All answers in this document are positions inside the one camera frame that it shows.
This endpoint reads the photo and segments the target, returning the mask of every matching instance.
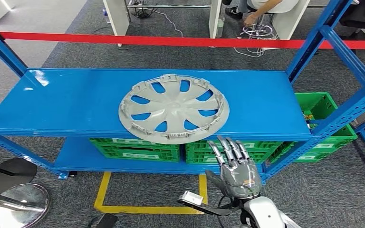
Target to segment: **gray carpet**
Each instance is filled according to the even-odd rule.
[[[102,16],[101,0],[89,0],[67,33],[89,34],[108,26]],[[207,37],[207,9],[161,9],[187,37]],[[321,10],[308,9],[293,38],[305,38]],[[224,37],[235,37],[240,23],[226,19]],[[352,30],[338,26],[340,34]],[[104,28],[97,34],[110,34]],[[162,15],[136,19],[129,35],[178,36]],[[155,47],[59,43],[44,67],[75,68],[196,68],[196,69],[285,69],[295,50],[270,50],[260,58],[249,58],[232,48]],[[365,62],[365,51],[358,51]],[[297,92],[331,93],[338,104],[359,88],[358,82],[333,51],[316,55],[295,83]],[[60,138],[13,137],[16,142],[53,161],[63,142]],[[0,149],[0,162],[12,155]],[[83,228],[99,216],[93,208],[101,173],[80,172],[69,180],[39,169],[34,183],[43,185],[53,204],[37,227]],[[105,198],[106,205],[177,206],[175,199],[184,190],[197,191],[198,179],[190,175],[113,173]],[[208,183],[210,203],[216,205],[221,194]],[[365,144],[357,140],[320,163],[295,163],[268,180],[263,193],[303,228],[365,228]],[[238,227],[238,214],[223,218],[225,227]],[[208,228],[218,227],[208,215],[119,215],[120,228]]]

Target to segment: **metal robot hand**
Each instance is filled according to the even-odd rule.
[[[224,160],[216,144],[208,141],[221,167],[221,175],[219,178],[212,171],[207,171],[207,176],[211,177],[213,182],[219,183],[217,187],[229,198],[251,199],[258,196],[262,188],[261,178],[243,143],[234,142],[229,137],[217,137],[228,161]]]

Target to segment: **robot finger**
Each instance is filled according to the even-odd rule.
[[[229,143],[226,141],[226,139],[223,138],[223,136],[218,135],[217,136],[219,141],[221,142],[221,146],[223,147],[224,152],[226,153],[227,159],[231,162],[235,160],[235,157],[233,155],[233,152],[231,151],[231,147]]]
[[[226,162],[223,159],[222,154],[220,153],[218,147],[213,141],[208,141],[209,146],[212,148],[213,152],[215,153],[216,160],[218,161],[220,166],[223,166],[226,164]]]
[[[238,161],[242,160],[243,155],[240,152],[239,146],[230,137],[226,137],[226,140],[230,144],[230,147],[233,150],[234,155],[236,156],[237,160]]]
[[[245,159],[249,159],[249,158],[250,158],[250,156],[248,155],[248,152],[247,152],[247,150],[245,149],[244,144],[243,144],[241,141],[239,141],[239,140],[237,140],[237,141],[236,141],[236,144],[239,146],[240,151],[241,151],[241,153],[243,154],[244,158],[245,158]]]

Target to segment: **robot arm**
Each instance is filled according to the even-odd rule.
[[[247,201],[244,203],[244,210],[247,212],[241,216],[241,221],[244,224],[250,224],[258,228],[286,227],[282,220],[281,212],[276,208],[272,200],[267,197],[260,196]]]
[[[301,228],[267,197],[260,196],[262,188],[255,162],[251,159],[244,144],[227,137],[218,136],[226,154],[227,161],[216,144],[208,141],[220,165],[220,176],[207,170],[207,178],[215,184],[231,203],[211,208],[202,203],[203,197],[191,192],[185,192],[178,200],[188,207],[192,207],[207,214],[227,216],[241,209],[240,228]]]

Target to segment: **person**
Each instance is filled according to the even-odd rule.
[[[264,13],[286,13],[292,10],[299,0],[239,0],[238,6],[226,8],[226,15],[234,19],[243,18],[243,13],[253,11],[244,20],[245,26],[251,26]]]

